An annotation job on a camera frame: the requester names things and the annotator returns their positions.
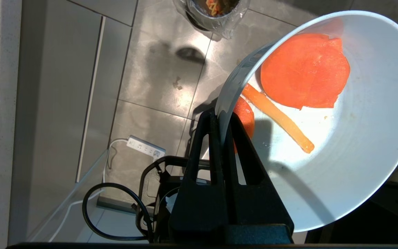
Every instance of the black cord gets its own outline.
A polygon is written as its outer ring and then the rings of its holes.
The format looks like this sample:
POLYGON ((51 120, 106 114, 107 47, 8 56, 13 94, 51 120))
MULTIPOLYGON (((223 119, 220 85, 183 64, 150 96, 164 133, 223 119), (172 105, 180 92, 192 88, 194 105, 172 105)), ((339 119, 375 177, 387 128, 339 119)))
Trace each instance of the black cord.
POLYGON ((84 199, 82 200, 82 216, 84 217, 84 221, 85 223, 88 225, 88 227, 95 232, 97 235, 107 238, 107 239, 111 239, 111 240, 119 240, 119 241, 137 241, 137 240, 147 240, 150 243, 153 243, 154 239, 153 239, 153 228, 152 228, 152 222, 150 219, 150 215, 147 211, 147 208, 145 208, 144 203, 142 203, 142 201, 139 199, 139 197, 133 192, 131 191, 129 188, 127 188, 126 186, 123 186, 121 184, 117 184, 117 183, 100 183, 98 185, 93 186, 92 188, 90 188, 89 191, 87 191, 87 193, 84 196, 84 199), (123 237, 123 236, 113 236, 113 235, 109 235, 107 233, 102 232, 101 230, 97 229, 93 223, 90 221, 90 217, 88 216, 87 213, 87 202, 88 202, 88 198, 90 197, 90 195, 93 194, 93 192, 95 192, 98 189, 101 188, 105 188, 105 187, 112 187, 112 188, 117 188, 120 189, 124 192, 126 192, 127 194, 129 194, 137 203, 138 206, 142 209, 143 215, 144 215, 144 220, 147 223, 147 228, 148 228, 148 237, 147 236, 139 236, 139 237, 123 237))

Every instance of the white bowl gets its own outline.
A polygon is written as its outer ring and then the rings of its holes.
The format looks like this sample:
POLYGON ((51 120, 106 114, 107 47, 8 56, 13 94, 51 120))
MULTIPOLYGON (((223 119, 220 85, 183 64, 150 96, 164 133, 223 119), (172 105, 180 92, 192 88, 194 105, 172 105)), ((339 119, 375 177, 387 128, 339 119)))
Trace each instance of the white bowl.
POLYGON ((342 38, 351 73, 334 109, 297 110, 276 104, 314 143, 311 154, 252 106, 253 144, 293 219, 295 232, 345 216, 379 189, 398 164, 398 24, 366 11, 319 17, 248 55, 219 95, 216 114, 221 135, 226 134, 228 113, 245 84, 249 81, 260 90, 254 74, 261 63, 300 33, 342 38))

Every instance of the white power cord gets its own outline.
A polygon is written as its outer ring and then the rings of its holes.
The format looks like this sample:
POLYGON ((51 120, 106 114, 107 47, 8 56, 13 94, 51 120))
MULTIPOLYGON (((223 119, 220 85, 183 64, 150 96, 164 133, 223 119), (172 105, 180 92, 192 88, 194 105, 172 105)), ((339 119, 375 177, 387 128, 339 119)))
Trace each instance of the white power cord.
MULTIPOLYGON (((107 158, 106 158, 106 160, 105 160, 104 170, 103 170, 103 172, 102 172, 102 183, 105 183, 105 169, 107 168, 108 157, 109 157, 109 155, 110 155, 110 149, 112 148, 112 145, 113 145, 113 144, 115 144, 115 143, 117 143, 117 142, 120 142, 120 141, 126 142, 126 143, 127 143, 127 142, 128 142, 128 139, 124 139, 124 138, 115 139, 115 140, 113 140, 113 141, 110 143, 110 145, 108 146, 107 158)), ((94 194, 92 194, 92 195, 88 198, 88 200, 91 200, 91 199, 95 198, 97 195, 101 194, 102 192, 104 192, 104 189, 101 189, 101 190, 99 190, 98 192, 95 192, 94 194)), ((55 233, 52 235, 52 237, 49 239, 49 243, 52 242, 52 241, 54 240, 54 238, 56 237, 56 235, 60 232, 62 226, 63 226, 64 223, 65 223, 65 220, 67 219, 68 214, 70 213, 70 209, 72 208, 72 206, 77 205, 77 204, 81 204, 81 203, 82 203, 82 200, 79 200, 79 201, 76 201, 76 202, 72 202, 70 205, 68 205, 67 212, 65 213, 65 216, 64 216, 64 218, 62 219, 62 222, 61 222, 61 224, 59 225, 59 227, 57 228, 56 232, 55 232, 55 233)))

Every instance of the power strip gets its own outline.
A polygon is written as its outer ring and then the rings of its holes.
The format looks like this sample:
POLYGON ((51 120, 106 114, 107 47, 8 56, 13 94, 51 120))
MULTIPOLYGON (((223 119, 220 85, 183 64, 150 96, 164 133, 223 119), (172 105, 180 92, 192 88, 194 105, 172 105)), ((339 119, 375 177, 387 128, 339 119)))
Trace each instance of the power strip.
POLYGON ((134 136, 130 136, 128 138, 127 146, 141 153, 152 156, 154 160, 165 156, 165 149, 134 136))

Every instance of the carrot stick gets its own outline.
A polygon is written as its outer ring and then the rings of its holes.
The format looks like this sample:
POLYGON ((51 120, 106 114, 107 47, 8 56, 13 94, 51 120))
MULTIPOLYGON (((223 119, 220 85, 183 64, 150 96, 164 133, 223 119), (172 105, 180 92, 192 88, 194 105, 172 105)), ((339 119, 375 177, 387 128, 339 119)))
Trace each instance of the carrot stick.
POLYGON ((259 93, 250 84, 242 90, 242 94, 261 112, 272 118, 281 126, 306 153, 314 150, 314 144, 305 137, 302 131, 286 114, 281 112, 264 94, 259 93))

